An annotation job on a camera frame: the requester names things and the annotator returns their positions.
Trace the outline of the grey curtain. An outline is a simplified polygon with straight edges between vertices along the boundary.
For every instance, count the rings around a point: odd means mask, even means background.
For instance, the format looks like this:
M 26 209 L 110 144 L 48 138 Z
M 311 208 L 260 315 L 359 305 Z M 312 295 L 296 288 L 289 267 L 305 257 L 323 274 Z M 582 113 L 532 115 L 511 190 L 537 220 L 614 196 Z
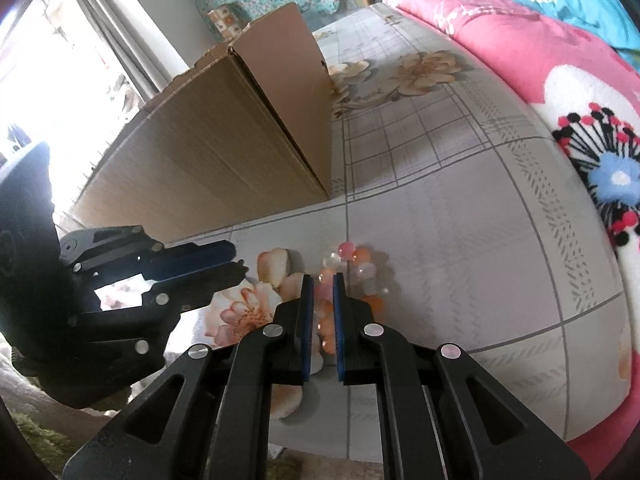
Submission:
M 145 101 L 217 43 L 193 0 L 77 2 Z

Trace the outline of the brown cardboard box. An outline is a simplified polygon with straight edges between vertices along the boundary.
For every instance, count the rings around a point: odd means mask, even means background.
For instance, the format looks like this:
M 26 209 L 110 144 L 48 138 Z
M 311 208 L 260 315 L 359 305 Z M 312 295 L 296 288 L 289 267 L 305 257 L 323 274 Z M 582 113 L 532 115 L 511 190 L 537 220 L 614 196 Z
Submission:
M 162 242 L 324 202 L 331 81 L 289 3 L 207 51 L 119 133 L 72 214 Z

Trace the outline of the floral bed sheet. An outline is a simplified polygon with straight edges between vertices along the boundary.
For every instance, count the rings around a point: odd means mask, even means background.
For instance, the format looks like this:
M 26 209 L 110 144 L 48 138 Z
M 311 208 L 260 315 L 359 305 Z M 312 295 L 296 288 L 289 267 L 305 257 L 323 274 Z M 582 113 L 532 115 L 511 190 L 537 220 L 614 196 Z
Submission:
M 264 322 L 351 242 L 371 261 L 344 265 L 349 289 L 382 322 L 460 344 L 568 443 L 603 422 L 630 393 L 628 301 L 549 129 L 462 47 L 382 4 L 314 40 L 331 81 L 330 195 L 183 239 L 230 240 L 250 268 L 195 317 L 195 339 Z

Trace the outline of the patterned rolled mat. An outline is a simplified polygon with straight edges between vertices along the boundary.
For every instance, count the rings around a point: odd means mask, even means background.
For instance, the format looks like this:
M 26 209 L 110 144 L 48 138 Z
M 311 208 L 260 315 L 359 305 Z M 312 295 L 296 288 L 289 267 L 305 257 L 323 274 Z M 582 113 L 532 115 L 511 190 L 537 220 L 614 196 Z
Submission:
M 236 2 L 225 3 L 207 12 L 210 24 L 224 41 L 235 39 L 242 34 L 250 22 L 250 17 Z

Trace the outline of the pink floral blanket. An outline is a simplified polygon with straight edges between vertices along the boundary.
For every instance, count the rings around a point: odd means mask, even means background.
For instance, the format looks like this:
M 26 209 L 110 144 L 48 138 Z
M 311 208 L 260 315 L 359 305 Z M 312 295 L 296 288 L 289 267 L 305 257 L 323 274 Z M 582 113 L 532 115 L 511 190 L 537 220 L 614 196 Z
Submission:
M 630 307 L 630 393 L 570 446 L 593 477 L 639 475 L 639 75 L 590 32 L 512 0 L 383 0 L 456 40 L 551 130 L 600 214 Z

